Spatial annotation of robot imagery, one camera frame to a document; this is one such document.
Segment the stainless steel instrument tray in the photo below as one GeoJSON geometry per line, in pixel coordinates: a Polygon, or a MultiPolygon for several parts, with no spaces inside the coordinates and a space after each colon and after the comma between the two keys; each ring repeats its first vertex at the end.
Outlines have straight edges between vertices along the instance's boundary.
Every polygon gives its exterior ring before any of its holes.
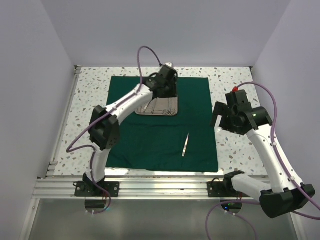
{"type": "Polygon", "coordinates": [[[139,108],[135,110],[135,113],[140,116],[176,116],[178,114],[178,106],[179,106],[179,98],[178,97],[170,97],[172,98],[172,108],[175,109],[174,115],[163,115],[163,110],[168,105],[168,98],[157,98],[157,104],[154,110],[154,113],[152,115],[144,113],[145,106],[149,103],[145,103],[139,108]]]}

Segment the steel surgical scissors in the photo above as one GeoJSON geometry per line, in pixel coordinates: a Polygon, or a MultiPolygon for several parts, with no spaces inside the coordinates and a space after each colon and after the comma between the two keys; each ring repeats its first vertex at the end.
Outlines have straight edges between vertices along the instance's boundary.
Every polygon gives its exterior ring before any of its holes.
{"type": "Polygon", "coordinates": [[[173,114],[173,108],[172,108],[172,98],[167,99],[167,106],[166,108],[162,111],[163,115],[166,116],[171,116],[173,114]]]}

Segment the steel ring-handled clamp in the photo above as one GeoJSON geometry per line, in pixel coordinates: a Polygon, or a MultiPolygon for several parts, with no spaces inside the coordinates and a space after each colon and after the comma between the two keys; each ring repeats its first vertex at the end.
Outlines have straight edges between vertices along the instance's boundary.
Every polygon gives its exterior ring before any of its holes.
{"type": "Polygon", "coordinates": [[[173,99],[172,98],[169,98],[168,100],[168,109],[167,109],[167,115],[168,116],[173,116],[176,112],[176,110],[173,108],[173,99]]]}

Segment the green surgical drape cloth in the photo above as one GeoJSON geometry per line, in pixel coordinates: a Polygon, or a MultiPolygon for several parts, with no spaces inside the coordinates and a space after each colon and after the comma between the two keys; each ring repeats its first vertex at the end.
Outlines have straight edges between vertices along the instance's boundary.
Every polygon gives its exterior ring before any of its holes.
{"type": "Polygon", "coordinates": [[[165,172],[217,172],[215,130],[208,78],[179,78],[178,113],[149,116],[132,113],[120,125],[120,140],[106,167],[165,172]],[[185,156],[182,151],[187,134],[185,156]]]}

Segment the steel tweezers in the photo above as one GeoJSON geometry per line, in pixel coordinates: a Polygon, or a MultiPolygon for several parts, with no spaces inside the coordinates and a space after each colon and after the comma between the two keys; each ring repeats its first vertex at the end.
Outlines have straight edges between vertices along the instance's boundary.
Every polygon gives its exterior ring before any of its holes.
{"type": "Polygon", "coordinates": [[[185,139],[183,150],[182,150],[182,154],[181,154],[182,157],[185,157],[185,154],[186,154],[186,151],[187,151],[188,142],[189,142],[189,136],[190,136],[190,133],[187,134],[187,137],[185,139]]]}

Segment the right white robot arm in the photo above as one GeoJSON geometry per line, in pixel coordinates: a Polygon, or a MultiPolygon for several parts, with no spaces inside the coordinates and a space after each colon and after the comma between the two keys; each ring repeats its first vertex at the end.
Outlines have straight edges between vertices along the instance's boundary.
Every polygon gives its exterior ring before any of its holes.
{"type": "Polygon", "coordinates": [[[220,189],[227,196],[243,193],[253,198],[271,219],[303,208],[316,191],[312,184],[305,184],[291,166],[276,138],[268,111],[264,107],[253,108],[245,90],[234,90],[225,97],[226,103],[215,103],[211,125],[214,126],[220,116],[222,130],[247,136],[258,152],[269,183],[237,170],[224,175],[220,189]]]}

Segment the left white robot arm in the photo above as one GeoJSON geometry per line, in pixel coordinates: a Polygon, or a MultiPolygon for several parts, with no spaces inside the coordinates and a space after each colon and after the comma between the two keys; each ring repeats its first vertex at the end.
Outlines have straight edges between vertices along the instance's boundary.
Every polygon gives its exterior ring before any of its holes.
{"type": "Polygon", "coordinates": [[[83,175],[86,190],[92,196],[99,196],[107,189],[104,187],[105,167],[111,149],[120,140],[121,123],[139,107],[157,98],[177,96],[178,72],[168,64],[160,67],[148,77],[144,77],[135,88],[112,104],[96,106],[92,112],[88,130],[94,152],[89,169],[83,175]]]}

